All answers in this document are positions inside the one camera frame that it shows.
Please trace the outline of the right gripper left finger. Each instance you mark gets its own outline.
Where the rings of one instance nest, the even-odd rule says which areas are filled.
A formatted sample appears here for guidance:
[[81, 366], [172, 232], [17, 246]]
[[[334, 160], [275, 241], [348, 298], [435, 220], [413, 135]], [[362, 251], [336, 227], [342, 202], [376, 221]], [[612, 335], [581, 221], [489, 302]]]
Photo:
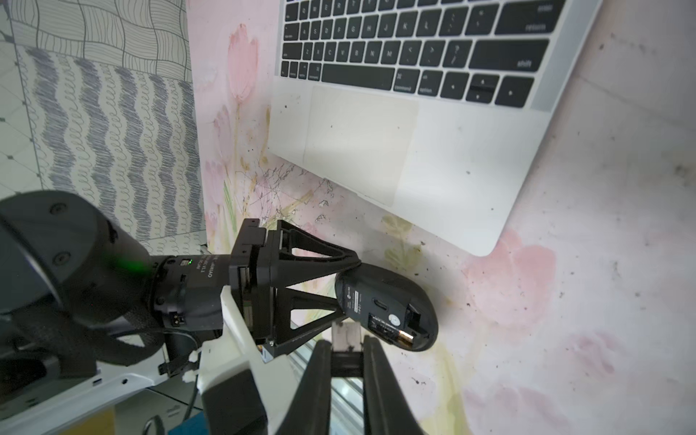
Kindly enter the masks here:
[[331, 417], [332, 346], [319, 341], [277, 435], [328, 434]]

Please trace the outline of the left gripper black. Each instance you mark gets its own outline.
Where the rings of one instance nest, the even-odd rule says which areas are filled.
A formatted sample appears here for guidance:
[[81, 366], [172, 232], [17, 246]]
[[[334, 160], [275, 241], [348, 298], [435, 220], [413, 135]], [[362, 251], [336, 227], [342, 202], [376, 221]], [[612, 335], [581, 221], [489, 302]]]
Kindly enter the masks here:
[[287, 287], [360, 266], [349, 248], [279, 220], [276, 230], [244, 219], [230, 253], [231, 295], [252, 340], [271, 356], [290, 355], [346, 319], [332, 297]]

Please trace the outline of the black wireless mouse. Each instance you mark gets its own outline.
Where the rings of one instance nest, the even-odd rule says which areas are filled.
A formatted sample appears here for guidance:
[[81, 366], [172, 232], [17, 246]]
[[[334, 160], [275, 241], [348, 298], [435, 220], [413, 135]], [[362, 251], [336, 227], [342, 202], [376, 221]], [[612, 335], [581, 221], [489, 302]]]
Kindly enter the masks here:
[[388, 344], [424, 352], [437, 340], [439, 322], [431, 299], [403, 275], [361, 264], [336, 275], [335, 294], [345, 315]]

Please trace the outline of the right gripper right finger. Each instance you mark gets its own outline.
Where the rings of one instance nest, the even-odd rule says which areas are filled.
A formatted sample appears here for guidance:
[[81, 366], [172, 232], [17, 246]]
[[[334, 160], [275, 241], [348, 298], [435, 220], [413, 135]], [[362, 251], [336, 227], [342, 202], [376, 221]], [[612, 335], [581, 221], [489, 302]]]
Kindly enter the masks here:
[[381, 342], [364, 337], [362, 343], [365, 434], [424, 434], [414, 418]]

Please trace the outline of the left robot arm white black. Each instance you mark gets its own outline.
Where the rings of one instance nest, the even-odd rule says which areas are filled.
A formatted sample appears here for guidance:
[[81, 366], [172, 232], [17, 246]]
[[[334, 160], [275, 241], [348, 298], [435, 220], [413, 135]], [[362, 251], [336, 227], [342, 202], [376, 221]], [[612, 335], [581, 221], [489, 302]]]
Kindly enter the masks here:
[[228, 255], [152, 256], [72, 193], [4, 199], [1, 429], [50, 431], [186, 373], [210, 433], [273, 432], [297, 390], [288, 355], [343, 318], [297, 285], [359, 263], [255, 219]]

